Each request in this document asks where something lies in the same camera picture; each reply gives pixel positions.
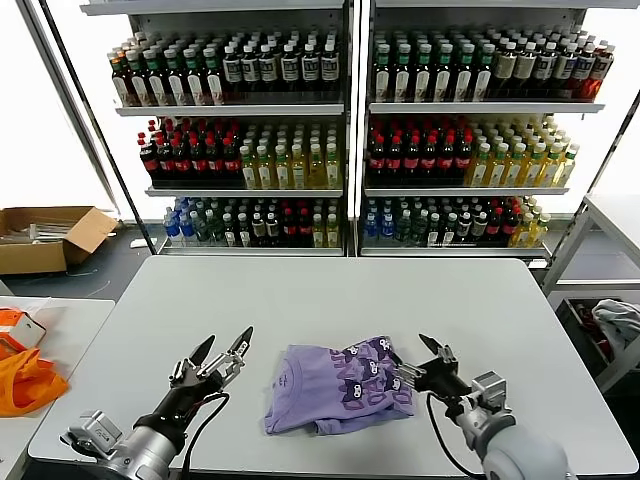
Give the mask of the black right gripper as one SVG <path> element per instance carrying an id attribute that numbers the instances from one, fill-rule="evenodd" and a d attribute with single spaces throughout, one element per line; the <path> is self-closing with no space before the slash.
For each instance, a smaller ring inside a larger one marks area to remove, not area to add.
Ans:
<path id="1" fill-rule="evenodd" d="M 472 389 L 458 375 L 457 357 L 449 345 L 442 345 L 423 333 L 418 336 L 433 358 L 417 367 L 390 353 L 396 375 L 413 390 L 431 392 L 447 405 L 458 404 Z"/>

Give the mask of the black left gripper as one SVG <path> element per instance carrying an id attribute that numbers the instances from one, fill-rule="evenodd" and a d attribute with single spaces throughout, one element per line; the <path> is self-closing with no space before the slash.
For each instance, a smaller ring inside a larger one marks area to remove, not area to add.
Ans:
<path id="1" fill-rule="evenodd" d="M 240 374 L 253 332 L 253 326 L 247 327 L 226 352 L 206 365 L 204 362 L 215 342 L 215 335 L 199 343 L 188 357 L 174 366 L 169 375 L 171 388 L 159 405 L 152 413 L 139 417 L 133 428 L 148 427 L 169 441 L 183 441 L 205 398 L 218 393 L 223 383 L 231 383 Z"/>

